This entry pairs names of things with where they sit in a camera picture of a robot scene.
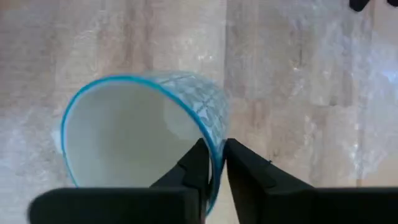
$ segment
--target marble floor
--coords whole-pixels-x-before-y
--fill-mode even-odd
[[[109,74],[222,86],[229,136],[316,187],[398,185],[398,9],[348,0],[0,0],[0,223],[72,186],[52,134]],[[238,223],[224,172],[207,223]]]

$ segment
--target cup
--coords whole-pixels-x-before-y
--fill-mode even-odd
[[[211,161],[210,212],[220,186],[228,103],[191,72],[95,80],[69,102],[61,148],[78,187],[149,187],[203,138]]]

